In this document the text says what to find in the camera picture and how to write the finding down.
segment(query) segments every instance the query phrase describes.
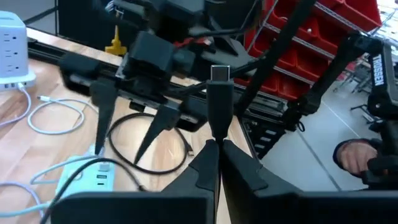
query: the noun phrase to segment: person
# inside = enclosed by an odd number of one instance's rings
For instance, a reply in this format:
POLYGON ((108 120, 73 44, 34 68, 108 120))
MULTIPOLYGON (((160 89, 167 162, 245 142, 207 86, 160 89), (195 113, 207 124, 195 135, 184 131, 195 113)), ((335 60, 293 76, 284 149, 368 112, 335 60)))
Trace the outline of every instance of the person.
POLYGON ((343 170, 359 177, 362 171, 368 170, 368 161, 377 157, 381 144, 380 139, 343 141, 336 146, 333 160, 343 170))

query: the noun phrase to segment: wooden workbench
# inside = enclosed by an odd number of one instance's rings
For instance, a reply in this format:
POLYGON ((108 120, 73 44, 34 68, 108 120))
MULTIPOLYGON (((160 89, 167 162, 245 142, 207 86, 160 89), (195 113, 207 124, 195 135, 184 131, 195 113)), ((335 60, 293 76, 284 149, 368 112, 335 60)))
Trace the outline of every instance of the wooden workbench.
MULTIPOLYGON (((80 44, 76 44, 52 35, 44 34, 37 30, 28 29, 28 36, 40 42, 51 44, 66 50, 78 52, 89 57, 104 60, 105 62, 118 65, 121 58, 113 56, 99 50, 95 50, 80 44)), ((68 91, 63 85, 58 71, 58 67, 35 60, 29 61, 30 67, 37 75, 37 84, 28 89, 32 96, 32 107, 41 104, 36 96, 45 95, 52 98, 74 98, 87 100, 90 99, 68 91)), ((174 78, 173 82, 183 85, 193 83, 193 80, 180 80, 174 78)), ((59 136, 48 136, 35 132, 30 129, 26 118, 0 129, 0 182, 18 181, 28 184, 30 178, 51 165, 66 160, 73 155, 82 155, 94 143, 97 115, 85 105, 76 104, 77 107, 84 109, 86 119, 83 126, 70 134, 59 136)), ((114 120, 129 113, 129 102, 119 98, 116 103, 114 120)), ((18 91, 5 91, 0 93, 0 122, 22 114, 26 108, 26 98, 18 91)), ((154 110, 147 108, 146 112, 155 113, 154 110)), ((40 110, 33 118, 33 122, 45 130, 59 131, 71 128, 78 120, 78 113, 68 108, 51 105, 40 110)), ((151 119, 137 118, 123 124, 114 132, 116 146, 126 155, 133 159, 138 146, 140 145, 151 119)), ((211 138, 209 125, 205 125, 196 133, 183 131, 187 141, 191 144, 195 155, 205 145, 205 141, 211 138)), ((243 151, 250 154, 243 132, 236 118, 233 119, 229 129, 228 137, 243 151)), ((114 158, 113 152, 108 149, 107 157, 114 158)), ((145 156, 141 159, 140 165, 147 169, 164 170, 175 167, 183 156, 183 144, 174 131, 164 131, 151 145, 145 156)), ((150 190, 162 190, 173 181, 183 169, 178 172, 162 177, 149 176, 136 172, 141 183, 150 190)), ((57 179, 62 170, 56 170, 44 177, 46 180, 57 179)), ((34 185, 32 186, 38 193, 42 202, 49 201, 55 195, 56 184, 34 185)), ((134 191, 136 187, 120 169, 116 170, 116 181, 114 189, 117 191, 134 191)), ((34 205, 33 198, 22 189, 15 187, 0 188, 0 211, 14 211, 34 205)), ((0 223, 38 223, 39 213, 34 212, 27 215, 0 219, 0 223)), ((226 207, 225 195, 220 193, 220 205, 217 216, 218 223, 230 223, 228 209, 226 207)))

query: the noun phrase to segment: white floor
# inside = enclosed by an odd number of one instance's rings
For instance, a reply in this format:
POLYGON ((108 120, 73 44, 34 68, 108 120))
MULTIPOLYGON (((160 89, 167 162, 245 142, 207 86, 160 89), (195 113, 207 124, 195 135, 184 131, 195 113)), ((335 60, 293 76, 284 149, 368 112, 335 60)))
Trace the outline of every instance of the white floor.
MULTIPOLYGON (((25 6, 26 1, 1 0, 0 10, 15 12, 25 20, 54 6, 54 0, 35 0, 29 7, 25 6)), ((31 26, 54 33, 54 14, 31 26)), ((306 131, 283 136, 263 158, 264 166, 302 190, 336 191, 364 188, 358 178, 340 170, 332 160, 333 150, 339 142, 352 138, 378 137, 376 133, 368 130, 359 110, 352 113, 349 111, 351 107, 363 104, 367 98, 364 93, 351 94, 353 88, 353 85, 347 85, 333 93, 331 87, 323 97, 319 111, 302 120, 306 131)))

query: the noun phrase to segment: yellow object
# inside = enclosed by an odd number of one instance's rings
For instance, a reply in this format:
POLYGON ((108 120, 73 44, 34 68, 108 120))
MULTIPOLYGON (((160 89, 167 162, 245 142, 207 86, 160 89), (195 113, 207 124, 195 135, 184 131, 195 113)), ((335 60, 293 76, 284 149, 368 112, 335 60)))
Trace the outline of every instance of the yellow object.
POLYGON ((122 42, 119 40, 119 28, 117 26, 115 27, 112 46, 105 47, 105 52, 113 55, 124 55, 127 52, 127 47, 123 47, 122 42))

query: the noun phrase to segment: white cable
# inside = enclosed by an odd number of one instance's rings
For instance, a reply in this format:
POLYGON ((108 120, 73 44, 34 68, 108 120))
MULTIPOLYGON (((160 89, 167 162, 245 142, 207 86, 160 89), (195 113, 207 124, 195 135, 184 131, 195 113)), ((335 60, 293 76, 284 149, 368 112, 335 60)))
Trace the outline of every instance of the white cable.
POLYGON ((28 125, 29 125, 33 130, 35 130, 35 131, 37 131, 38 133, 41 133, 41 134, 51 134, 51 135, 55 135, 55 134, 66 134, 66 133, 70 133, 70 132, 72 132, 72 131, 78 129, 78 128, 83 124, 83 122, 84 122, 84 120, 85 120, 85 114, 83 113, 83 111, 80 110, 80 109, 78 109, 78 108, 76 108, 76 107, 74 107, 74 106, 72 106, 72 105, 69 105, 69 104, 67 104, 67 103, 64 103, 63 101, 76 101, 76 102, 79 102, 79 103, 83 103, 83 104, 89 106, 91 109, 93 109, 96 113, 98 113, 98 111, 95 109, 95 107, 94 107, 93 105, 91 105, 91 104, 89 104, 88 102, 85 102, 85 101, 83 101, 83 100, 74 100, 74 99, 66 99, 66 98, 54 100, 54 99, 51 99, 50 97, 47 97, 47 96, 38 96, 37 98, 38 98, 39 100, 41 100, 41 101, 46 102, 46 103, 43 103, 43 104, 39 105, 38 107, 36 107, 36 108, 30 113, 30 115, 27 117, 27 123, 28 123, 28 125), (65 131, 44 131, 44 130, 41 130, 41 129, 37 128, 36 126, 34 126, 34 125, 33 125, 33 122, 32 122, 32 117, 33 117, 33 115, 34 115, 38 110, 40 110, 40 109, 42 109, 43 107, 48 106, 48 105, 50 105, 50 104, 52 104, 52 103, 58 103, 58 104, 60 104, 60 105, 69 107, 69 108, 75 110, 76 112, 78 112, 78 113, 80 114, 80 116, 79 116, 79 118, 80 118, 79 122, 78 122, 74 127, 72 127, 71 129, 68 129, 68 130, 65 130, 65 131))
POLYGON ((46 203, 36 205, 36 206, 30 207, 30 208, 16 211, 16 212, 4 212, 4 213, 0 212, 0 218, 16 217, 18 215, 23 215, 23 214, 30 213, 30 212, 40 211, 40 210, 48 208, 49 205, 50 205, 50 202, 46 202, 46 203))
POLYGON ((0 127, 3 127, 3 126, 5 126, 5 125, 7 125, 7 124, 11 124, 11 123, 16 122, 16 121, 19 121, 20 119, 24 118, 24 117, 28 114, 28 112, 30 111, 30 107, 32 106, 32 99, 30 98, 29 93, 26 92, 25 86, 24 86, 22 83, 18 83, 18 89, 19 89, 19 91, 23 92, 23 93, 25 94, 26 98, 27 98, 27 108, 26 108, 26 111, 25 111, 22 115, 20 115, 19 117, 17 117, 17 118, 14 118, 14 119, 12 119, 12 120, 9 120, 9 121, 6 121, 6 122, 1 123, 1 124, 0 124, 0 127))
POLYGON ((46 174, 46 173, 48 173, 50 171, 53 171, 53 170, 58 169, 60 167, 63 167, 65 165, 67 165, 67 164, 71 164, 71 163, 78 162, 78 161, 84 161, 84 160, 87 160, 87 159, 96 159, 96 158, 99 158, 99 157, 100 156, 85 156, 85 157, 80 157, 80 158, 72 159, 72 160, 69 160, 69 161, 61 162, 59 164, 56 164, 56 165, 54 165, 54 166, 52 166, 52 167, 50 167, 50 168, 48 168, 46 170, 43 170, 42 172, 39 172, 36 175, 34 175, 31 178, 31 180, 30 180, 30 184, 56 184, 58 182, 58 180, 36 181, 36 179, 38 179, 40 176, 42 176, 42 175, 44 175, 44 174, 46 174))
MULTIPOLYGON (((40 205, 42 203, 39 199, 39 196, 37 196, 36 192, 33 189, 31 189, 28 185, 10 181, 10 182, 1 182, 0 187, 2 187, 2 186, 16 186, 16 187, 25 189, 27 192, 29 192, 32 195, 32 197, 35 200, 37 205, 40 205)), ((42 210, 39 210, 39 213, 40 213, 40 216, 43 218, 44 212, 42 210)))

